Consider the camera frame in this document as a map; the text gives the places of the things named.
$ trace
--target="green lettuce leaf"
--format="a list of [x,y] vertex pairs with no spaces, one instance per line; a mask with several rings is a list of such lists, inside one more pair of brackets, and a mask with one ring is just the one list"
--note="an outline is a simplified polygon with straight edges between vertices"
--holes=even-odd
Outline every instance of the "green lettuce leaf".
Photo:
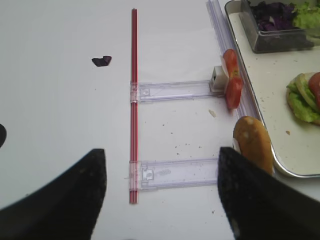
[[290,83],[288,84],[288,86],[286,86],[286,88],[287,88],[287,89],[290,89],[291,92],[294,92],[294,93],[296,93],[296,94],[299,93],[299,90],[298,90],[297,85],[296,85],[295,82],[290,82]]
[[320,120],[320,114],[316,113],[301,95],[295,92],[290,92],[289,101],[293,108],[293,113],[298,119],[307,123]]
[[301,81],[301,83],[302,83],[302,87],[303,87],[305,93],[307,94],[307,96],[308,96],[310,99],[312,99],[314,102],[316,102],[316,97],[315,97],[315,95],[311,92],[307,80],[304,78],[303,81]]
[[293,25],[301,29],[313,29],[320,27],[320,7],[310,6],[308,2],[296,5],[294,11],[297,13],[293,19]]

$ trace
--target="white countertop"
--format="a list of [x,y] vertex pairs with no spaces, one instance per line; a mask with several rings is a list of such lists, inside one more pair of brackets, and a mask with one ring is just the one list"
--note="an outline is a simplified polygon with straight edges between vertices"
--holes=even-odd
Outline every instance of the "white countertop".
[[[107,191],[93,240],[231,240],[216,186],[143,192],[137,205],[129,204],[132,8],[138,9],[139,81],[210,78],[220,52],[205,1],[2,1],[0,124],[7,140],[0,149],[0,208],[92,148],[104,148]],[[91,59],[104,55],[112,56],[110,65],[95,67]],[[139,107],[139,160],[217,155],[212,146],[229,142],[211,132],[232,129],[210,128],[210,121],[219,123],[208,113],[216,101]],[[320,199],[318,180],[285,181]]]

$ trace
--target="white tray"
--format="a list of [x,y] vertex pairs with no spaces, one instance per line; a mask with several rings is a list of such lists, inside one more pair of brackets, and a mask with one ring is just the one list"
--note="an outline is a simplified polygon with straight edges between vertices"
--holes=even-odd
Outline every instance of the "white tray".
[[255,54],[239,18],[240,1],[228,2],[225,12],[252,97],[271,138],[275,166],[290,176],[320,177],[320,127],[298,121],[286,101],[286,86],[294,77],[320,71],[320,50]]

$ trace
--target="tomato slice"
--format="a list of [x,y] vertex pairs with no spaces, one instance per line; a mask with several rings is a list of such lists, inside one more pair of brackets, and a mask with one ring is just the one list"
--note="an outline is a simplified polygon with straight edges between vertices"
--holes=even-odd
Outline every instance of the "tomato slice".
[[223,59],[225,61],[225,65],[226,65],[226,69],[229,74],[229,78],[232,78],[233,72],[239,71],[237,54],[236,54],[235,50],[228,49],[227,51],[225,51],[225,53],[223,54]]
[[240,77],[233,77],[229,80],[225,91],[225,101],[228,109],[236,109],[240,104],[243,82]]
[[236,109],[240,104],[243,81],[240,76],[237,54],[233,49],[228,49],[223,54],[226,69],[229,74],[229,83],[225,91],[225,101],[228,109]]
[[315,102],[318,108],[320,109],[320,72],[314,74],[308,84],[310,91],[315,96]]

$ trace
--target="purple cabbage piece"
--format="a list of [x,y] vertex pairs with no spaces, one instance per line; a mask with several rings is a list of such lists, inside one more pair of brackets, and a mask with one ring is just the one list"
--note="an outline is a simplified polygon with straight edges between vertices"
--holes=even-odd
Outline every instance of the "purple cabbage piece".
[[274,2],[266,4],[262,1],[257,6],[250,6],[256,23],[261,31],[281,31],[296,29],[292,22],[296,13],[293,4]]

